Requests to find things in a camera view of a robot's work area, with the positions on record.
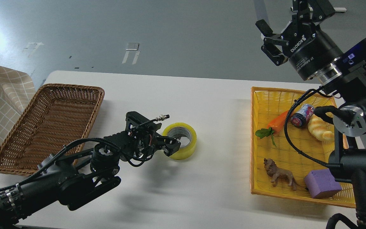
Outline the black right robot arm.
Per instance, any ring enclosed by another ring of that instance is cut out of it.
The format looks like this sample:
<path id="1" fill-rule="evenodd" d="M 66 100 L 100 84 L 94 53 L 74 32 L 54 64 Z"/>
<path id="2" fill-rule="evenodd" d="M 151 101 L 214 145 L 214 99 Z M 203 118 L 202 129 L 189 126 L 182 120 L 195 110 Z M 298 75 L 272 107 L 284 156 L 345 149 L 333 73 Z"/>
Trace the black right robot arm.
<path id="1" fill-rule="evenodd" d="M 319 93 L 325 97 L 339 94 L 345 101 L 340 107 L 319 106 L 315 114 L 334 125 L 335 149 L 327 163 L 299 150 L 298 154 L 329 168 L 338 182 L 353 186 L 357 222 L 337 213 L 330 217 L 327 229 L 341 221 L 350 229 L 366 229 L 366 38 L 346 52 L 321 30 L 320 23 L 335 14 L 328 0 L 293 0 L 292 19 L 276 34 L 264 19 L 256 22 L 263 36 L 261 50 L 277 66 L 290 62 L 303 80 L 317 78 L 318 89 L 310 89 L 289 109 Z"/>

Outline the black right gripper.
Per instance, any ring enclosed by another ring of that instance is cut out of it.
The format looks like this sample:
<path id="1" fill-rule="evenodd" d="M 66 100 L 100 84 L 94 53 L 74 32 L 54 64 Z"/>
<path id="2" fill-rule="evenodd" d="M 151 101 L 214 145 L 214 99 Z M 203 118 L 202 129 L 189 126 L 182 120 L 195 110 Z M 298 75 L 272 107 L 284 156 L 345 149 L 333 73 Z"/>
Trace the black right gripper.
<path id="1" fill-rule="evenodd" d="M 328 0 L 293 0 L 292 7 L 292 20 L 281 35 L 273 33 L 264 19 L 255 25 L 263 36 L 261 50 L 269 60 L 276 66 L 289 61 L 302 80 L 309 80 L 343 54 L 320 27 L 336 10 Z"/>

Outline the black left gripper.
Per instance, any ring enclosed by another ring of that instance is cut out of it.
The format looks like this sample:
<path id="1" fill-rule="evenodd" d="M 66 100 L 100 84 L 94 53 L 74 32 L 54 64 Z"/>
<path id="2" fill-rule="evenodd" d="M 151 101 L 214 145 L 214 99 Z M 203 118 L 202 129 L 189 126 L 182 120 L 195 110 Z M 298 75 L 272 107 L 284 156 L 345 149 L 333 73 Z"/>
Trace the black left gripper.
<path id="1" fill-rule="evenodd" d="M 178 138 L 162 136 L 155 129 L 147 127 L 132 127 L 129 136 L 132 138 L 129 159 L 149 159 L 160 149 L 171 157 L 181 146 Z"/>

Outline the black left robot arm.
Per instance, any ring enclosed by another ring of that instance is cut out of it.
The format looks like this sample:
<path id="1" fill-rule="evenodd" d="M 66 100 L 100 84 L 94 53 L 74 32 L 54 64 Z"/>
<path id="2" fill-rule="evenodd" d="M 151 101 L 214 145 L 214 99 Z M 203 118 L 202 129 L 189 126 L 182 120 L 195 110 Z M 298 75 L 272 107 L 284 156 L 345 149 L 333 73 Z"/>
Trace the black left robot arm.
<path id="1" fill-rule="evenodd" d="M 157 132 L 161 121 L 169 117 L 148 119 L 130 111 L 124 131 L 103 138 L 77 139 L 49 155 L 29 178 L 0 188 L 0 229 L 15 229 L 20 219 L 56 201 L 71 211 L 79 209 L 120 184 L 120 161 L 136 168 L 158 150 L 173 155 L 180 141 Z"/>

